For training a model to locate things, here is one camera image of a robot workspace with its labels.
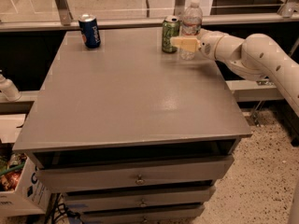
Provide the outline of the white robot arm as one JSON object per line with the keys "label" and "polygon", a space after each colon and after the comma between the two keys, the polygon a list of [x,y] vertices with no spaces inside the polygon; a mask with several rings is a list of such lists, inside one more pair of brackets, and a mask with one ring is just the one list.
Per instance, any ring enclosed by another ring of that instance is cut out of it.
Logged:
{"label": "white robot arm", "polygon": [[[173,38],[183,51],[200,52],[247,80],[269,77],[285,98],[287,113],[299,113],[298,64],[267,35],[238,38],[203,30],[198,36]],[[236,149],[236,162],[193,224],[298,224],[298,149],[283,131],[279,111],[263,112],[265,130]]]}

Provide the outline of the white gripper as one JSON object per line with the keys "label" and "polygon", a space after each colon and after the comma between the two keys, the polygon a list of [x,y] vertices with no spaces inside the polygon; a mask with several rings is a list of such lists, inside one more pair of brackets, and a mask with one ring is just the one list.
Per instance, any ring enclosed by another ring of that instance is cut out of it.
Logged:
{"label": "white gripper", "polygon": [[226,33],[201,29],[198,36],[174,36],[170,38],[173,47],[189,52],[199,50],[209,60],[216,60],[216,48]]}

